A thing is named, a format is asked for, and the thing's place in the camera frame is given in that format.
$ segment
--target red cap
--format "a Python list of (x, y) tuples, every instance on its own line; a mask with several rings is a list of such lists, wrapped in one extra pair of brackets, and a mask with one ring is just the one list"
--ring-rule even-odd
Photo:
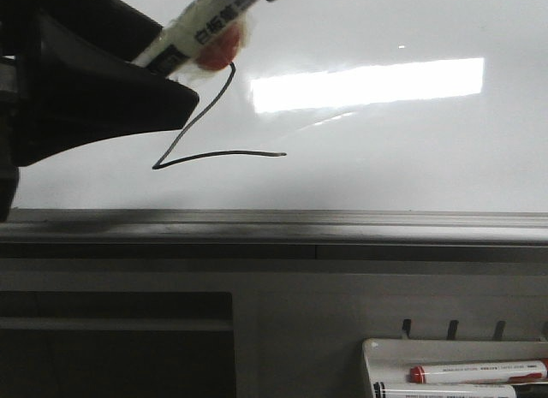
[(425, 370), (422, 366), (414, 366), (409, 370), (409, 378), (412, 383), (425, 383)]

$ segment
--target white marker holder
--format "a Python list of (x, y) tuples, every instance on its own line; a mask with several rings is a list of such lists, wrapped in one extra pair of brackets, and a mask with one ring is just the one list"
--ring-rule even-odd
[(548, 357), (548, 342), (388, 340), (363, 343), (363, 374), (367, 398), (374, 398), (376, 382), (409, 383), (416, 365), (478, 361), (515, 361)]

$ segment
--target whiteboard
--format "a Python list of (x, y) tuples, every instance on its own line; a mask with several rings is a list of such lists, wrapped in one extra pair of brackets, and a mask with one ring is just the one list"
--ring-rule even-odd
[[(192, 0), (123, 0), (166, 24)], [(176, 133), (21, 169), (14, 206), (548, 211), (548, 0), (278, 0), (252, 8), (232, 87)], [(211, 100), (228, 71), (179, 74)]]

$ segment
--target marker holder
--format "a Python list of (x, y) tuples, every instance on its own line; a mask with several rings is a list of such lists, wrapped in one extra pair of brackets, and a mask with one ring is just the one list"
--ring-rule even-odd
[(363, 343), (366, 397), (374, 398), (376, 382), (408, 383), (416, 365), (474, 361), (515, 361), (548, 356), (548, 342), (445, 341), (371, 338)]

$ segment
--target white whiteboard surface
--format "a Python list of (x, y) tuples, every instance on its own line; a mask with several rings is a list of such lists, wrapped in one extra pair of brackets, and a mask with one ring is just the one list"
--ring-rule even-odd
[[(124, 1), (166, 24), (192, 0)], [(287, 157), (152, 171), (176, 133), (107, 140), (22, 169), (14, 206), (548, 211), (548, 0), (263, 1), (251, 19), (233, 86), (170, 157)], [(200, 106), (227, 74), (190, 83)]]

